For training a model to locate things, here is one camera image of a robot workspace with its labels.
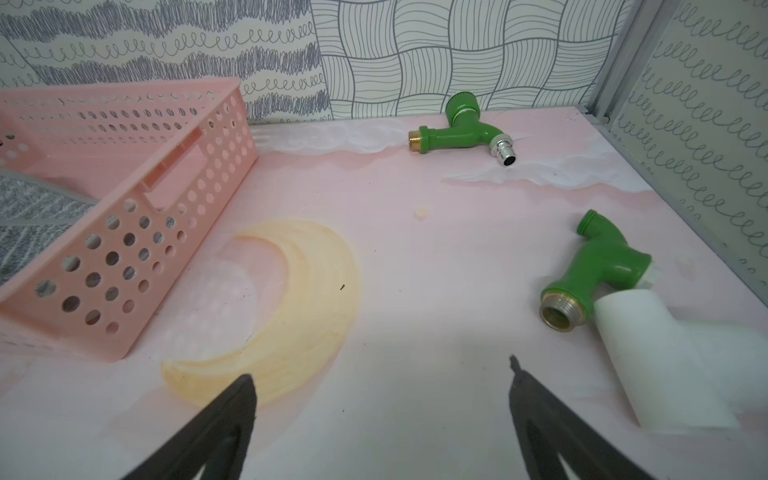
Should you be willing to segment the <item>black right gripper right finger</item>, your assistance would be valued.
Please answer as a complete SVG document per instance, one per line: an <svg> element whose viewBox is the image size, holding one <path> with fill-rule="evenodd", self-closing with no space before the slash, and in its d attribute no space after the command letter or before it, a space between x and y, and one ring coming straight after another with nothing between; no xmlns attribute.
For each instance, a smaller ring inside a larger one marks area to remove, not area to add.
<svg viewBox="0 0 768 480"><path fill-rule="evenodd" d="M510 357L509 408L531 479L649 479L651 476L599 435Z"/></svg>

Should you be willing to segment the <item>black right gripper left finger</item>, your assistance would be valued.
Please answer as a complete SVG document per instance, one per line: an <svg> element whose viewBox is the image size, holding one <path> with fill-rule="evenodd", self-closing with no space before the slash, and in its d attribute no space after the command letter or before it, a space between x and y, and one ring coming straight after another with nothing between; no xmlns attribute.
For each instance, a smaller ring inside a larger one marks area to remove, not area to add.
<svg viewBox="0 0 768 480"><path fill-rule="evenodd" d="M252 377L243 374L203 408L128 479L238 479L257 410Z"/></svg>

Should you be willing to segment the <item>grey striped square dishcloth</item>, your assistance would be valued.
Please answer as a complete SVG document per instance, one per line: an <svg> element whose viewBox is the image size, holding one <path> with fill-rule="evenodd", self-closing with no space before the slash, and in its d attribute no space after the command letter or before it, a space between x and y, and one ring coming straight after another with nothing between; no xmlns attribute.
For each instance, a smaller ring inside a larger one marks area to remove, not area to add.
<svg viewBox="0 0 768 480"><path fill-rule="evenodd" d="M1 282L7 283L98 201L36 177L1 171Z"/></svg>

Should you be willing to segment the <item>white plastic pipe elbow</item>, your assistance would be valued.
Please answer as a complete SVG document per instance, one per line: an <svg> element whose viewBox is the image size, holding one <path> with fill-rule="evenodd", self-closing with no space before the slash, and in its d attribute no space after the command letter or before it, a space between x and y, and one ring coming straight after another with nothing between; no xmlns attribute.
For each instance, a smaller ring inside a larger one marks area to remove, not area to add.
<svg viewBox="0 0 768 480"><path fill-rule="evenodd" d="M650 290L609 294L595 324L642 428L737 429L767 406L767 338L738 323L677 320Z"/></svg>

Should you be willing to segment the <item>green tap with brass thread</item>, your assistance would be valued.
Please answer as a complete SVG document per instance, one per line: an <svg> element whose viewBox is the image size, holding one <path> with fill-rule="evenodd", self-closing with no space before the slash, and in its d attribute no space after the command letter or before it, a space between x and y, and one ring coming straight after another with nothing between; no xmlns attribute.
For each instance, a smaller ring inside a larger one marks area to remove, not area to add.
<svg viewBox="0 0 768 480"><path fill-rule="evenodd" d="M639 288L653 266L650 254L631 247L620 229L593 209L584 214L576 231L585 242L565 273L540 294L540 318L559 332L572 331L594 317L600 287Z"/></svg>

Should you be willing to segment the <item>pink perforated plastic basket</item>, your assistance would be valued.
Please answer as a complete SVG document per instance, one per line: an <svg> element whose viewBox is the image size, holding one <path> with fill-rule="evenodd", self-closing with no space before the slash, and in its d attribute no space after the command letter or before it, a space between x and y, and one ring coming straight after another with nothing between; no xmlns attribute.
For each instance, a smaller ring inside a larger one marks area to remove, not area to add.
<svg viewBox="0 0 768 480"><path fill-rule="evenodd" d="M91 208L2 286L2 351L125 357L256 159L234 77L3 90L2 169Z"/></svg>

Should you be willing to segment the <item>green tap with silver nozzle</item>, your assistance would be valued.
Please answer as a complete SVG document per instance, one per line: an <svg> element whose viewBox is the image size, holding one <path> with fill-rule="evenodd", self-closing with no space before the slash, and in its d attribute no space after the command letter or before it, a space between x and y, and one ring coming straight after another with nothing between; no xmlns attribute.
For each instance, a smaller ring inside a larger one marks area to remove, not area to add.
<svg viewBox="0 0 768 480"><path fill-rule="evenodd" d="M408 133L409 150L426 154L438 149L473 148L484 145L504 167L517 161L513 139L501 129L484 123L477 97L470 92L453 95L445 106L449 126L433 129L420 126Z"/></svg>

